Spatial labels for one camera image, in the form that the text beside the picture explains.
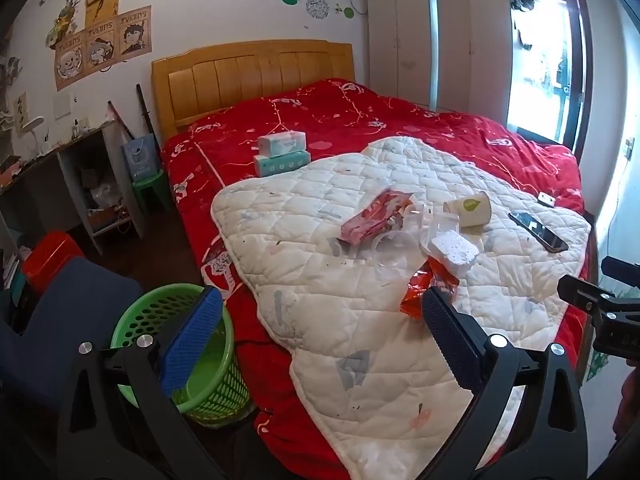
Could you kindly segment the person's right hand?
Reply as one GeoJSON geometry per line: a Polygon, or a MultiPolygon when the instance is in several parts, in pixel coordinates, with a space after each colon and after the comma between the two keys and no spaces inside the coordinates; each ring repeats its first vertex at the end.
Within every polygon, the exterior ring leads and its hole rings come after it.
{"type": "Polygon", "coordinates": [[[639,370],[635,368],[623,383],[622,400],[613,424],[613,431],[617,440],[625,437],[627,432],[634,426],[634,422],[639,416],[639,370]]]}

